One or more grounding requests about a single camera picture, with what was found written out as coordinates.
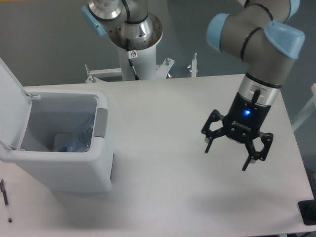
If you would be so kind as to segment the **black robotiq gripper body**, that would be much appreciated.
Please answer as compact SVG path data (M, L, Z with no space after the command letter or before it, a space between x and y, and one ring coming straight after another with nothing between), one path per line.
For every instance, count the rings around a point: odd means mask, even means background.
M260 128L270 110L270 106L258 104L260 92L254 92L251 99L246 99L237 93L229 112L222 119L226 136L245 144L246 139L252 141L266 133Z

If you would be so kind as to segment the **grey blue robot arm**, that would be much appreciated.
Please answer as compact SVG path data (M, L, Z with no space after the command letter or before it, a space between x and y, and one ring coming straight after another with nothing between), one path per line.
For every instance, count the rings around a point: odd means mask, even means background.
M220 13L207 27L208 44L248 69L229 112L213 110L201 131L208 144L222 136L244 144L245 164L264 161L271 147L273 135L260 128L305 41L302 31L285 24L299 5L297 0L247 0L238 15ZM81 11L91 29L117 47L123 80L166 78L167 65L156 65L162 25L146 0L91 0Z

